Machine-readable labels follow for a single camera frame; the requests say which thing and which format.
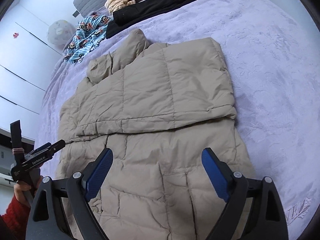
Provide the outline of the red left sleeve forearm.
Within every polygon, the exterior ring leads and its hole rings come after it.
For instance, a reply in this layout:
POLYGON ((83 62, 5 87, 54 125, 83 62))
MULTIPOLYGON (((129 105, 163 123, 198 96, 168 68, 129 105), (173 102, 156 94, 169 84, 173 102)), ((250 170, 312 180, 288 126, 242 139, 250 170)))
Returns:
POLYGON ((13 196, 6 213, 1 215, 1 238, 25 239, 30 207, 13 196))

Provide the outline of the person's left hand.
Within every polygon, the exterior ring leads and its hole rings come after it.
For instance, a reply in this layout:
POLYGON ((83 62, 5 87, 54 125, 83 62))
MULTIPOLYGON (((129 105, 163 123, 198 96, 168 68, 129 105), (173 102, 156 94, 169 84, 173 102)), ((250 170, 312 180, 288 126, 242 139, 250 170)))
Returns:
POLYGON ((29 202, 27 201, 24 193, 29 191, 31 189, 31 186, 27 183, 25 183, 24 181, 18 181, 15 185, 14 185, 14 196, 17 199, 18 202, 20 202, 21 204, 30 207, 29 202))

